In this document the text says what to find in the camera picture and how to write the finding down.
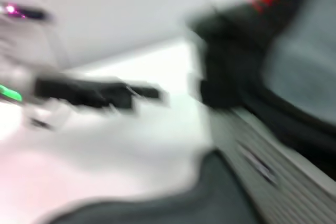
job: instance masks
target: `green light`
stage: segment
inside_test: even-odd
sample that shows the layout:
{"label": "green light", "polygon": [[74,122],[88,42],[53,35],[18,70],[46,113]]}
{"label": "green light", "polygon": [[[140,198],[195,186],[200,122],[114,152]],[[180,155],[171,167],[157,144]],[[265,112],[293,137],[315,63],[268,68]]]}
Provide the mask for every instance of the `green light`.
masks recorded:
{"label": "green light", "polygon": [[16,100],[18,102],[22,102],[22,96],[18,92],[11,90],[9,88],[6,88],[3,85],[0,85],[0,94],[6,97],[9,97],[13,100]]}

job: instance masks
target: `pink light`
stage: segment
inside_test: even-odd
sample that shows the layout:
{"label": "pink light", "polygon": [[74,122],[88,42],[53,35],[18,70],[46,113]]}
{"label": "pink light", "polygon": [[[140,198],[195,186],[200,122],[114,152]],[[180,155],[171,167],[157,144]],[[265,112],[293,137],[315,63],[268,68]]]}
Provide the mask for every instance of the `pink light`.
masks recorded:
{"label": "pink light", "polygon": [[7,11],[8,11],[9,13],[14,13],[14,12],[15,12],[15,8],[14,8],[14,6],[12,6],[12,5],[8,5],[8,6],[6,7],[6,9],[7,9]]}

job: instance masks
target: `gray fabric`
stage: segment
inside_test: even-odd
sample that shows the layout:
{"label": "gray fabric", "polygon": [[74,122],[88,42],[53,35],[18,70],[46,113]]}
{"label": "gray fabric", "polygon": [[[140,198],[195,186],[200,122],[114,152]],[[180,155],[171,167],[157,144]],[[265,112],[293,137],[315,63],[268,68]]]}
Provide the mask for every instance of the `gray fabric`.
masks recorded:
{"label": "gray fabric", "polygon": [[49,224],[258,224],[236,177],[218,151],[201,165],[200,180],[184,194],[147,202],[102,202]]}
{"label": "gray fabric", "polygon": [[336,0],[307,0],[270,51],[265,85],[302,111],[336,124]]}

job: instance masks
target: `white floor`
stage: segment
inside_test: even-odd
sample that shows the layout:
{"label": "white floor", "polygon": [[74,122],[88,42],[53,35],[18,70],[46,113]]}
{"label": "white floor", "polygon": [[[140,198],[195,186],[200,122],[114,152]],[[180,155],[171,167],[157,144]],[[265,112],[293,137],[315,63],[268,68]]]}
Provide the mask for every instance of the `white floor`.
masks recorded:
{"label": "white floor", "polygon": [[199,157],[212,147],[204,108],[190,96],[194,57],[193,46],[177,40],[74,71],[157,83],[169,93],[166,105],[139,102],[136,115],[64,105],[51,132],[24,126],[20,108],[0,103],[0,223],[43,223],[101,198],[145,200],[190,189]]}

